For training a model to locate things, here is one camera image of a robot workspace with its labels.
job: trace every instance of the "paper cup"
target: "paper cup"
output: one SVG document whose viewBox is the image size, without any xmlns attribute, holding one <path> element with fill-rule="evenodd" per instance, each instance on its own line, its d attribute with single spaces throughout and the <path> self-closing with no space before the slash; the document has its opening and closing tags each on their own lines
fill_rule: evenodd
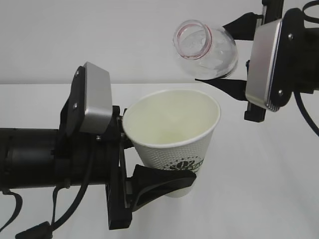
<svg viewBox="0 0 319 239">
<path fill-rule="evenodd" d="M 198 174 L 220 113 L 218 102 L 201 91 L 164 90 L 129 107 L 123 129 L 145 166 Z M 190 190 L 168 196 L 181 197 Z"/>
</svg>

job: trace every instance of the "white wall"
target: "white wall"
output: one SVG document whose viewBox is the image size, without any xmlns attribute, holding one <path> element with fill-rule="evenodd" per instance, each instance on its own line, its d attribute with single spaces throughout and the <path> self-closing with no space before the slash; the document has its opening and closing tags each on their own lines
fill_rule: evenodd
<svg viewBox="0 0 319 239">
<path fill-rule="evenodd" d="M 1 85 L 0 127 L 57 128 L 69 85 Z M 167 88 L 195 88 L 214 96 L 222 118 L 214 132 L 193 191 L 180 199 L 162 197 L 133 214 L 127 230 L 108 231 L 103 186 L 90 186 L 79 209 L 54 233 L 56 239 L 317 239 L 319 238 L 319 139 L 295 101 L 264 123 L 243 120 L 246 104 L 205 84 L 115 84 L 113 103 L 122 109 L 145 94 Z M 304 96 L 319 122 L 319 94 Z M 128 174 L 141 163 L 126 151 Z M 63 190 L 57 217 L 78 188 Z M 23 196 L 18 219 L 0 239 L 50 220 L 52 188 L 15 190 Z M 0 225 L 14 199 L 0 195 Z"/>
<path fill-rule="evenodd" d="M 286 0 L 284 11 L 308 0 Z M 225 25 L 261 0 L 2 0 L 0 83 L 70 83 L 90 61 L 111 73 L 113 83 L 186 83 L 175 64 L 175 28 L 199 19 Z M 251 42 L 237 42 L 246 79 Z"/>
</svg>

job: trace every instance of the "white table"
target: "white table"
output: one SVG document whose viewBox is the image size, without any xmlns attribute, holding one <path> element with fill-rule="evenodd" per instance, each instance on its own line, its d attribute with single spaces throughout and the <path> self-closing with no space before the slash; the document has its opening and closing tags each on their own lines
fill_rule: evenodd
<svg viewBox="0 0 319 239">
<path fill-rule="evenodd" d="M 127 230 L 109 231 L 104 186 L 90 186 L 56 239 L 317 239 L 319 237 L 319 138 L 302 119 L 295 101 L 264 123 L 243 120 L 246 104 L 205 84 L 114 84 L 113 103 L 122 110 L 145 94 L 175 87 L 200 89 L 221 104 L 203 169 L 192 192 L 161 197 L 133 213 Z M 0 127 L 57 128 L 70 85 L 1 85 Z M 319 122 L 319 94 L 305 105 Z M 128 174 L 141 164 L 126 151 Z M 0 239 L 50 220 L 52 188 L 15 190 L 24 199 L 17 220 Z M 57 217 L 78 187 L 62 190 Z M 0 225 L 11 216 L 14 199 L 0 195 Z"/>
</svg>

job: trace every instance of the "printed logo on cup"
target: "printed logo on cup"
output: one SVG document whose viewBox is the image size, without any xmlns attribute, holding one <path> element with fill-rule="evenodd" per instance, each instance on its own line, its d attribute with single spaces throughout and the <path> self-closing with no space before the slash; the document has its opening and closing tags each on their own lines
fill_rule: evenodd
<svg viewBox="0 0 319 239">
<path fill-rule="evenodd" d="M 203 164 L 204 159 L 193 156 L 182 158 L 181 160 L 176 160 L 175 162 L 170 162 L 166 164 L 163 169 L 164 170 L 190 170 L 194 173 L 197 173 L 199 167 Z"/>
</svg>

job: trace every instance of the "bottle opening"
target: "bottle opening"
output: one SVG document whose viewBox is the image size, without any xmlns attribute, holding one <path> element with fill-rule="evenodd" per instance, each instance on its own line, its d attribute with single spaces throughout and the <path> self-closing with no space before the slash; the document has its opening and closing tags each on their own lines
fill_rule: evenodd
<svg viewBox="0 0 319 239">
<path fill-rule="evenodd" d="M 196 60 L 209 51 L 211 38 L 211 32 L 206 25 L 197 20 L 188 20 L 177 28 L 173 43 L 181 57 Z"/>
</svg>

